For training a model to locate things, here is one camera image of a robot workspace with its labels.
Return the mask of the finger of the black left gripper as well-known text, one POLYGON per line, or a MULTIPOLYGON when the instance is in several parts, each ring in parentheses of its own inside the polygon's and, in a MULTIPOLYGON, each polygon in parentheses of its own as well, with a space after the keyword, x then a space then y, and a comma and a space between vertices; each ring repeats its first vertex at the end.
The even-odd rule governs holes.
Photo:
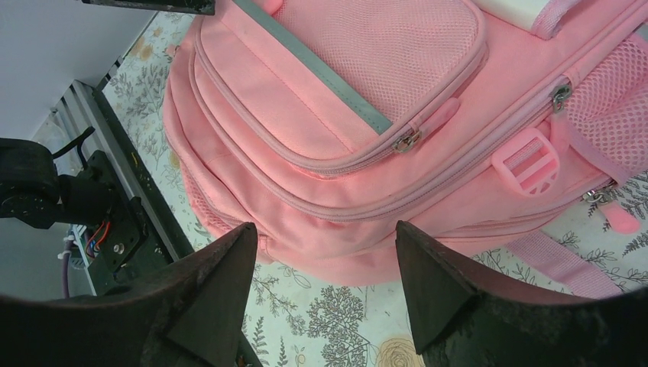
POLYGON ((214 15, 215 0, 81 0, 87 5, 165 11, 191 15, 214 15))

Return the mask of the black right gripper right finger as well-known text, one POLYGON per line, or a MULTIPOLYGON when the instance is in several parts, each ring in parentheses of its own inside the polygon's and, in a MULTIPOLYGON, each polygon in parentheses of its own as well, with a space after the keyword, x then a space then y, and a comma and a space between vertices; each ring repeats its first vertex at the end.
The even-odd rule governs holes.
POLYGON ((647 290, 564 294, 508 277, 398 222, 397 260, 427 366, 645 366, 647 290))

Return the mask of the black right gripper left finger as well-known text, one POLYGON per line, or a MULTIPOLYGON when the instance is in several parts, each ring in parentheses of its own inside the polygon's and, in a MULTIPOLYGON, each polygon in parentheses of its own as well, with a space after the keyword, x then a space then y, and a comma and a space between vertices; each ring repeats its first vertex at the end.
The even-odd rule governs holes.
POLYGON ((244 223, 101 296, 1 299, 3 366, 256 366, 242 324, 258 233, 244 223))

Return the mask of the pink student backpack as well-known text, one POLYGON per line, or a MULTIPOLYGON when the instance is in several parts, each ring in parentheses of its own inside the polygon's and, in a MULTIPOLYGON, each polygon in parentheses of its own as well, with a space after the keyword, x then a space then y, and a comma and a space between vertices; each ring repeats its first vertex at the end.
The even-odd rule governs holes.
POLYGON ((257 260, 399 279, 396 226, 466 256, 507 246, 583 297, 616 294, 539 230, 647 169, 647 3, 219 1, 194 18, 163 120, 199 221, 252 222, 257 260))

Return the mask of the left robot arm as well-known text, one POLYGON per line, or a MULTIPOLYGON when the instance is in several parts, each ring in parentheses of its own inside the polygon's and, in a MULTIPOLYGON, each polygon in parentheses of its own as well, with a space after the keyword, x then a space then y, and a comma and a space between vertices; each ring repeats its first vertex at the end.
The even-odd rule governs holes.
POLYGON ((90 172, 83 143, 96 131, 90 125, 58 151, 36 141, 1 139, 1 217, 16 218, 35 229, 54 223, 94 226, 121 202, 117 191, 91 178, 59 174, 55 160, 76 151, 90 172))

